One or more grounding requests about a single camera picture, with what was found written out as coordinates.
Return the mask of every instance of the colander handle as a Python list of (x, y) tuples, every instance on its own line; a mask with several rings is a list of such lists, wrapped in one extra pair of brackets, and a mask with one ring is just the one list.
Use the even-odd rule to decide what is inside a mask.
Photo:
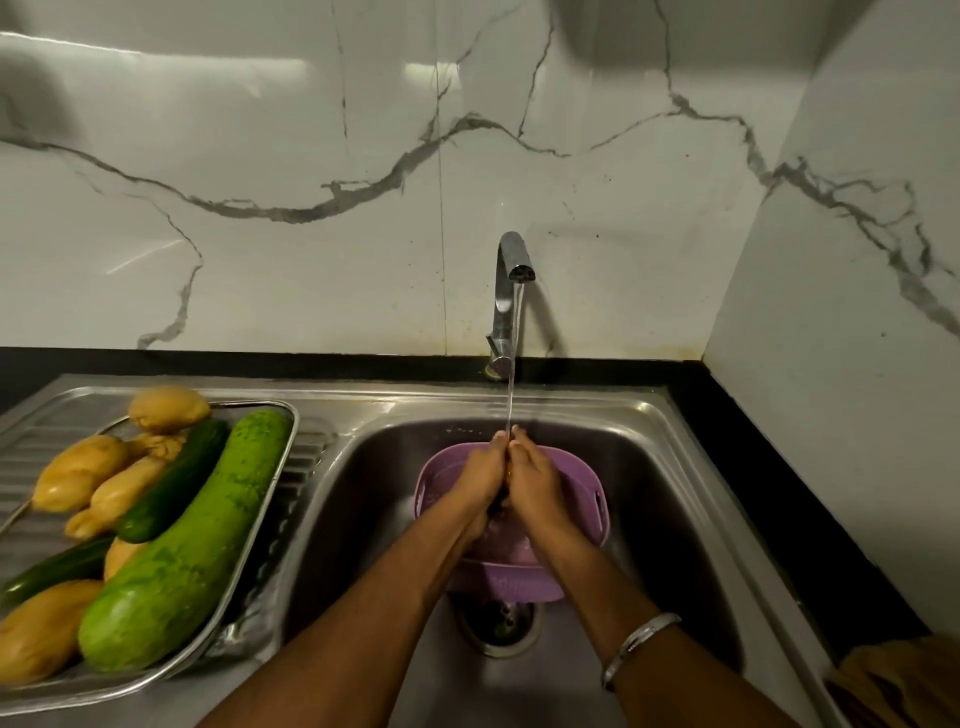
[(597, 507), (597, 517), (600, 520), (600, 537), (605, 539), (610, 532), (610, 515), (607, 513), (607, 503), (599, 491), (593, 491), (593, 503)]

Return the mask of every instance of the cucumber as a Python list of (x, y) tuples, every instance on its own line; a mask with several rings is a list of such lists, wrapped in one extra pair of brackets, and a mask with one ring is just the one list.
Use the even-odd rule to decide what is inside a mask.
[(4, 602), (20, 604), (63, 581), (103, 578), (104, 559), (112, 542), (111, 534), (77, 544), (31, 566), (3, 585)]
[(102, 672), (142, 669), (183, 647), (226, 590), (286, 448), (290, 420), (258, 410), (237, 423), (183, 515), (107, 582), (80, 624)]
[(144, 544), (173, 525), (210, 477), (229, 434), (230, 425), (223, 420), (194, 425), (170, 467), (117, 523), (117, 536), (128, 544)]

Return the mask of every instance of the sink basin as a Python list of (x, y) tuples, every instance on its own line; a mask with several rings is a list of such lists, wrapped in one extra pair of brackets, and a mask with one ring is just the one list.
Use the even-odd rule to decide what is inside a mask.
[[(611, 512), (604, 549), (721, 662), (742, 669), (740, 641), (692, 524), (650, 456), (615, 432), (522, 423), (538, 443), (573, 452), (600, 476)], [(332, 485), (302, 556), (283, 626), (289, 641), (329, 607), (413, 519), (423, 464), (438, 450), (489, 440), (501, 420), (397, 425), (361, 443)], [(565, 602), (544, 611), (526, 652), (492, 661), (468, 646), (444, 598), (428, 622), (391, 726), (619, 725), (600, 665)], [(544, 720), (553, 716), (553, 720)]]

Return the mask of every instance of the silver bangle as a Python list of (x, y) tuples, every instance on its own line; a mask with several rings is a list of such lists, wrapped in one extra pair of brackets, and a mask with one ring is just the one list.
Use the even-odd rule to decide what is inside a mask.
[(634, 650), (656, 635), (664, 627), (669, 627), (671, 624), (679, 624), (680, 621), (679, 615), (675, 615), (673, 612), (664, 612), (639, 627), (630, 637), (624, 640), (623, 644), (620, 645), (620, 649), (616, 651), (613, 659), (610, 660), (607, 669), (603, 671), (603, 675), (600, 678), (600, 684), (603, 686), (603, 689), (613, 692), (613, 677), (623, 666), (624, 661), (633, 654)]

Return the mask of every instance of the wall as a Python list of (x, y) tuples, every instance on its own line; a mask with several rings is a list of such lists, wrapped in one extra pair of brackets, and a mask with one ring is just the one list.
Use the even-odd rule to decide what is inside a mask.
[(0, 344), (698, 357), (828, 0), (0, 0)]
[(877, 0), (835, 26), (706, 361), (921, 617), (960, 635), (960, 5)]

